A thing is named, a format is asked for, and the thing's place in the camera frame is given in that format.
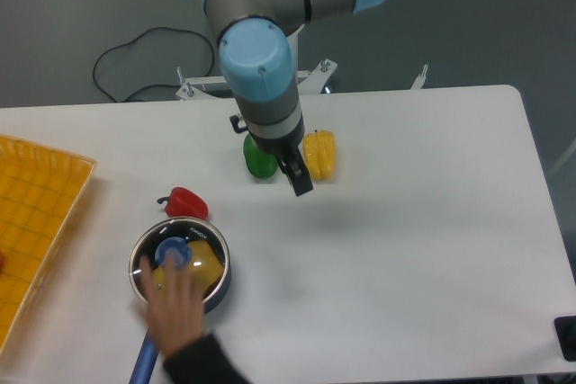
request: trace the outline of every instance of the white table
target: white table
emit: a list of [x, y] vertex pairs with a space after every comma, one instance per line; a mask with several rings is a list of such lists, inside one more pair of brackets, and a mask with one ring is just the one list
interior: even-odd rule
[[[145, 329], [128, 258], [184, 186], [229, 242], [208, 315], [255, 384], [573, 371], [554, 333], [576, 313], [563, 242], [518, 92], [507, 86], [302, 98], [337, 137], [332, 184], [255, 184], [233, 101], [0, 110], [0, 133], [98, 160], [67, 241], [0, 376], [127, 382]], [[159, 367], [152, 380], [167, 382]]]

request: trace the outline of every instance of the gray floor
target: gray floor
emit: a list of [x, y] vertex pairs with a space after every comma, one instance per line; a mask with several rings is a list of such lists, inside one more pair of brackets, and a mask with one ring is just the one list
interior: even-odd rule
[[[154, 26], [209, 34], [199, 0], [0, 0], [0, 11], [1, 107], [105, 103], [91, 77], [105, 50]], [[336, 60], [341, 92], [408, 88], [424, 63], [430, 87], [514, 85], [546, 172], [576, 138], [576, 0], [388, 0], [313, 23], [300, 51], [301, 68]], [[144, 85], [175, 84], [176, 66], [203, 75], [209, 54], [194, 37], [161, 32], [106, 58], [98, 76], [122, 99]], [[575, 174], [569, 161], [549, 178], [573, 263]]]

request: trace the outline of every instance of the bolt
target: bolt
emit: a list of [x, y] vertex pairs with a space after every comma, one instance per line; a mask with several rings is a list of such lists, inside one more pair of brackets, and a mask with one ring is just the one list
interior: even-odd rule
[[184, 80], [184, 76], [182, 75], [182, 69], [180, 67], [177, 67], [176, 72], [178, 73], [178, 78], [180, 79], [180, 84], [183, 85], [186, 82], [186, 80]]
[[325, 58], [324, 60], [322, 60], [322, 63], [320, 63], [321, 68], [320, 70], [322, 72], [328, 72], [328, 67], [330, 66], [330, 62], [328, 62], [328, 59]]

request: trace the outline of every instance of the green bell pepper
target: green bell pepper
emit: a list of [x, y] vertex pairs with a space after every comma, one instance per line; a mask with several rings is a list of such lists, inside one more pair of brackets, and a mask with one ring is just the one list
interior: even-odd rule
[[244, 138], [244, 158], [248, 171], [256, 179], [272, 177], [278, 168], [275, 156], [268, 155], [260, 150], [249, 135]]

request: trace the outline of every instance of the yellow bell pepper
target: yellow bell pepper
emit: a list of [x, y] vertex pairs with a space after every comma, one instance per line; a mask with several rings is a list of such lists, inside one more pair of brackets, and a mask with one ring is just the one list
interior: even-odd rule
[[304, 162], [312, 179], [329, 179], [336, 164], [334, 134], [329, 130], [317, 130], [304, 137]]

